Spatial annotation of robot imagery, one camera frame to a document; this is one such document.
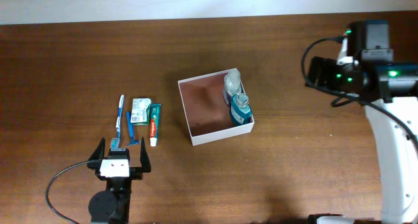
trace white toothpaste cap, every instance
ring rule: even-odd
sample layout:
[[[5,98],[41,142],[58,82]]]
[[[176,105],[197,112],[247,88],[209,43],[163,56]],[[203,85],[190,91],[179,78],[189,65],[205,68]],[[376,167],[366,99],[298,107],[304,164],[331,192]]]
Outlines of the white toothpaste cap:
[[[151,144],[151,146],[156,146],[157,145],[157,139],[156,138],[150,138],[150,144]]]

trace mouthwash bottle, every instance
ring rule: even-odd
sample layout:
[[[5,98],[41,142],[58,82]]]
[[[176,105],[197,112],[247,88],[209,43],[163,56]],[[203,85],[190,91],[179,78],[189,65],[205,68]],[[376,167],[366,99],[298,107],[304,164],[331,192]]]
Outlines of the mouthwash bottle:
[[[223,98],[229,107],[231,107],[231,98],[233,95],[241,93],[241,74],[234,69],[225,75],[223,79]]]
[[[253,112],[249,107],[248,100],[248,96],[245,93],[236,94],[231,99],[229,114],[236,126],[249,123],[249,120],[251,119]]]

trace red label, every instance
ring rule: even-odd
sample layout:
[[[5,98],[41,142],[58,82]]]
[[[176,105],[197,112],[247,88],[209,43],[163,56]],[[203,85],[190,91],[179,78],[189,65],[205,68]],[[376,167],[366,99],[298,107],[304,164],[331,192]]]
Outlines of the red label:
[[[151,120],[151,137],[155,137],[155,121]]]

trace wood grain surface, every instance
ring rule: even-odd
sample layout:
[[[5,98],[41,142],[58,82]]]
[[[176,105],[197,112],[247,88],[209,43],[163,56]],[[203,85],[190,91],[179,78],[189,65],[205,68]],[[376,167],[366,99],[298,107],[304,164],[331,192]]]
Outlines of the wood grain surface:
[[[395,59],[418,62],[418,12],[318,14],[0,26],[2,223],[64,223],[44,190],[61,169],[116,135],[118,99],[162,104],[152,173],[133,182],[131,223],[251,223],[337,213],[380,218],[376,145],[357,104],[304,87],[300,58],[355,20],[386,19]],[[325,43],[312,55],[336,58]],[[250,97],[250,134],[193,147],[177,81],[238,68]],[[126,119],[122,144],[129,141]],[[136,138],[149,127],[135,127]],[[139,166],[139,147],[130,148]],[[105,188],[76,168],[52,186],[63,214],[89,223]]]

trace open cardboard box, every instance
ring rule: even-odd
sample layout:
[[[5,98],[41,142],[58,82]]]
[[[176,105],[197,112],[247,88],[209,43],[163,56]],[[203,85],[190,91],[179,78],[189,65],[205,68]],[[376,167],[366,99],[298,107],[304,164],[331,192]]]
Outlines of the open cardboard box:
[[[231,70],[178,81],[192,145],[249,133],[253,129],[253,116],[249,123],[235,126],[223,99],[223,79]]]

